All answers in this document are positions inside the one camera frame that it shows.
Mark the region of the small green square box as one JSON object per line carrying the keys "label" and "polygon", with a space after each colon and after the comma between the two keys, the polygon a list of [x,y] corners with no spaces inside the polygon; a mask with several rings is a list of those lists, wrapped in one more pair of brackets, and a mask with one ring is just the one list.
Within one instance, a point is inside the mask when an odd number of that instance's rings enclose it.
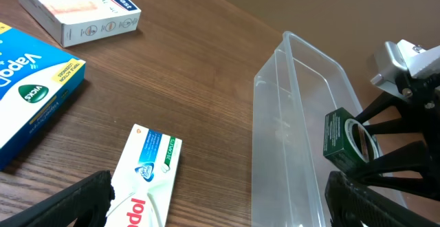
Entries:
{"label": "small green square box", "polygon": [[341,107],[325,116],[323,156],[349,173],[381,155],[375,136]]}

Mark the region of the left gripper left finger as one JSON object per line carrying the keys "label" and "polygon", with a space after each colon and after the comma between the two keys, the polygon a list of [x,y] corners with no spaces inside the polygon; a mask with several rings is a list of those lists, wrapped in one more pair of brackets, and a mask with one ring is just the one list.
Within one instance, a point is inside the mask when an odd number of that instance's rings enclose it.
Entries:
{"label": "left gripper left finger", "polygon": [[1,221],[1,227],[103,227],[115,192],[111,173],[98,171],[42,202]]}

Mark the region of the white Hansaplast plaster box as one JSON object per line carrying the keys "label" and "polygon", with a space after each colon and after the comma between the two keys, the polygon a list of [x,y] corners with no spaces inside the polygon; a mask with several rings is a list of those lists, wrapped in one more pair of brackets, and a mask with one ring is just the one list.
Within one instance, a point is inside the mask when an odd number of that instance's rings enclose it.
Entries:
{"label": "white Hansaplast plaster box", "polygon": [[141,9],[131,0],[19,0],[62,47],[136,30]]}

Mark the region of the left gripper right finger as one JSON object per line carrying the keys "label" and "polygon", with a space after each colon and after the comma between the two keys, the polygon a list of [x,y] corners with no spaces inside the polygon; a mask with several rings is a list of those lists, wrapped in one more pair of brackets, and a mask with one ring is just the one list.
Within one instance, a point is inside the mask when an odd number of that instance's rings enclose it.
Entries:
{"label": "left gripper right finger", "polygon": [[339,171],[330,172],[324,196],[332,227],[439,227]]}

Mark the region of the blue Vicks VapoDrops box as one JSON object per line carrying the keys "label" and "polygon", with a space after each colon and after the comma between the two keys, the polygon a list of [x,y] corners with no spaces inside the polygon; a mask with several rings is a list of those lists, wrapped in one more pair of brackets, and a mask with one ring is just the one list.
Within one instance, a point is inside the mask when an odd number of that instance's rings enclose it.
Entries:
{"label": "blue Vicks VapoDrops box", "polygon": [[82,83],[86,62],[1,24],[1,169]]}

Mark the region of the white Panadol tablet box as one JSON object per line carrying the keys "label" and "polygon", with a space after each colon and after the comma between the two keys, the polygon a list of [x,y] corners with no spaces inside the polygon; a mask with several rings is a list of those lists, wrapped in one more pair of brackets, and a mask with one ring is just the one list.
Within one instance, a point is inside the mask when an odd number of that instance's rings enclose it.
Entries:
{"label": "white Panadol tablet box", "polygon": [[181,148],[179,138],[133,125],[111,179],[105,227],[166,224]]}

